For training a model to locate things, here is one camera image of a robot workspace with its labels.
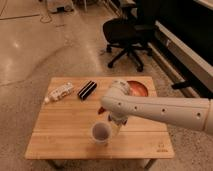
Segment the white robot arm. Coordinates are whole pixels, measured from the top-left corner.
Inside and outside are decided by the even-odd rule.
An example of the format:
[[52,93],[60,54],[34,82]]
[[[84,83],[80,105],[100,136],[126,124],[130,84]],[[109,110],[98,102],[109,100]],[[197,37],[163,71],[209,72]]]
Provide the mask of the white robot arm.
[[135,116],[213,135],[213,99],[131,96],[129,83],[115,80],[100,103],[117,125]]

